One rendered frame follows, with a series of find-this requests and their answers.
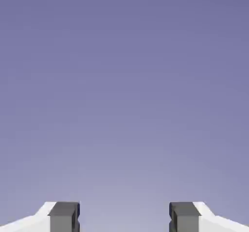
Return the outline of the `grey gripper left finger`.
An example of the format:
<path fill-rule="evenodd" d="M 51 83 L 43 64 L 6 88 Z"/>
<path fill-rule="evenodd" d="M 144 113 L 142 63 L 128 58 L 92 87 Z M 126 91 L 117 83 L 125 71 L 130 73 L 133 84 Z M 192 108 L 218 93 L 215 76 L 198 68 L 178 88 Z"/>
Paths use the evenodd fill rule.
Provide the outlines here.
<path fill-rule="evenodd" d="M 80 232 L 80 203 L 47 201 L 34 214 L 0 226 L 0 232 Z"/>

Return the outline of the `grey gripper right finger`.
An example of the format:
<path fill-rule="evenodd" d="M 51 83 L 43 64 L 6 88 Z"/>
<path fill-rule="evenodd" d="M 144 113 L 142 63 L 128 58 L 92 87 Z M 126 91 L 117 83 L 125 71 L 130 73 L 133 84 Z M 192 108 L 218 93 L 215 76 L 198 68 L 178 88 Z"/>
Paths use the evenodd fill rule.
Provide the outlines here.
<path fill-rule="evenodd" d="M 249 226 L 215 215 L 206 203 L 170 202 L 169 232 L 249 232 Z"/>

